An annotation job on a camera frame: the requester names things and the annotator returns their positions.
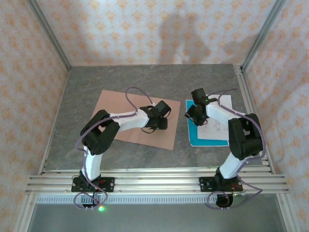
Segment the blue paper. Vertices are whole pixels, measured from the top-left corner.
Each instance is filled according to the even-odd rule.
[[[186,100],[185,102],[186,110],[188,110],[191,105],[194,105],[193,100]],[[228,146],[228,141],[226,140],[210,140],[210,139],[198,139],[197,137],[197,126],[188,119],[188,130],[189,130],[189,141],[191,146]]]

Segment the enclosure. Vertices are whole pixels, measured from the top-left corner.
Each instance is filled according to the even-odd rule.
[[[3,0],[0,10],[0,231],[308,230],[304,1]],[[100,166],[115,177],[104,213],[78,210],[80,131],[102,90],[130,86],[180,102],[173,149],[114,140]],[[201,87],[236,88],[233,109],[256,113],[266,138],[265,157],[239,173],[263,192],[236,209],[209,209],[200,189],[229,154],[190,145],[185,102]],[[233,204],[256,193],[243,187]]]

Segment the metal frame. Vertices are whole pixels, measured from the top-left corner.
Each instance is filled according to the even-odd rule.
[[[47,22],[42,10],[40,9],[38,3],[36,0],[26,0],[30,9],[33,11],[34,15],[37,17],[37,20],[39,21],[42,29],[44,30],[47,38],[49,39],[50,43],[54,47],[55,51],[57,52],[59,58],[61,59],[61,62],[63,63],[64,67],[69,71],[71,69],[70,62],[62,50],[62,47],[60,46],[60,43],[58,42],[56,36],[53,33],[53,30],[51,29],[49,23]]]
[[[266,38],[271,26],[273,25],[277,16],[281,12],[281,9],[284,6],[285,2],[286,2],[286,0],[276,0],[274,6],[272,7],[272,9],[271,9],[266,21],[265,21],[265,23],[263,24],[259,34],[257,35],[249,53],[247,54],[247,57],[245,58],[243,65],[241,66],[242,70],[246,70],[249,67],[250,63],[252,62],[252,60],[255,56],[255,54],[257,53],[257,51],[261,47],[264,39]]]
[[[69,74],[67,74],[67,79],[66,79],[66,81],[64,83],[64,87],[62,89],[62,93],[61,93],[61,96],[60,96],[60,100],[59,100],[59,103],[58,103],[58,106],[57,106],[57,111],[56,111],[54,121],[53,121],[53,125],[52,125],[52,130],[51,130],[49,137],[48,137],[47,146],[45,148],[45,152],[44,152],[44,155],[43,155],[40,167],[39,167],[38,175],[42,175],[42,173],[44,171],[44,167],[45,167],[47,157],[48,157],[48,154],[49,154],[49,150],[50,150],[50,145],[51,145],[52,138],[53,138],[54,132],[55,132],[54,128],[55,128],[57,116],[58,116],[58,113],[59,113],[60,105],[61,105],[61,102],[62,102],[62,99],[63,99],[64,92],[65,92],[66,87],[67,87],[68,77],[69,77]]]
[[[36,0],[26,1],[36,15],[67,71],[69,71],[71,65]],[[277,0],[275,2],[243,65],[234,67],[248,113],[256,113],[256,110],[246,81],[246,69],[252,62],[285,2],[286,0]],[[70,188],[71,177],[74,174],[78,174],[77,170],[42,173],[52,136],[53,132],[50,134],[38,175],[31,176],[29,180],[26,197],[21,205],[21,212],[16,220],[14,232],[25,232],[28,230],[36,203],[58,203],[60,201],[71,203],[72,197],[75,195],[75,193],[70,191]],[[267,149],[266,156],[262,159],[262,165],[244,167],[239,175],[245,182],[264,189],[263,193],[276,194],[287,231],[300,232],[301,227],[289,194],[286,179],[284,175],[275,174],[273,163],[271,154]],[[118,169],[103,171],[101,174],[103,176],[115,177],[114,192],[109,194],[110,200],[107,203],[204,203],[205,194],[200,192],[198,178],[201,176],[214,176],[215,170],[216,168]],[[256,192],[256,190],[248,186],[244,186],[244,189],[247,194]]]

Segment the floral pattern wall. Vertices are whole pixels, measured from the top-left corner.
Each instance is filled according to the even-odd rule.
[[[248,79],[279,173],[309,231],[309,8],[287,0],[254,58]]]
[[[0,1],[0,231],[37,174],[67,72],[25,0]]]
[[[233,63],[275,0],[38,0],[72,66]]]

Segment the white paper sheet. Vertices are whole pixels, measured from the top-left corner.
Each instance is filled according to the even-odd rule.
[[[220,98],[221,104],[228,108],[232,108],[231,95],[223,95]],[[198,139],[214,139],[214,140],[228,140],[228,128],[214,118],[208,118],[206,125],[197,127]]]

